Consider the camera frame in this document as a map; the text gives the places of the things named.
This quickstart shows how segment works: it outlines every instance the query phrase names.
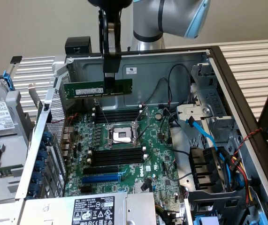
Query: yellow wire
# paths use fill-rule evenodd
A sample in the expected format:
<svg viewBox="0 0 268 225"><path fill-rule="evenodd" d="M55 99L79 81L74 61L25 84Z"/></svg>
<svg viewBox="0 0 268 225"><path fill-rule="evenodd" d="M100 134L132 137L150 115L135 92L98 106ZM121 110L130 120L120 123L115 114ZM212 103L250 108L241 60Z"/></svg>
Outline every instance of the yellow wire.
<svg viewBox="0 0 268 225"><path fill-rule="evenodd" d="M244 172L245 172L245 168L243 167L242 162L240 162L240 167L241 167L241 168L244 170ZM248 194L249 194L249 196L250 196L250 200L252 201L253 198L252 198L252 195L251 195L250 186L248 186Z"/></svg>

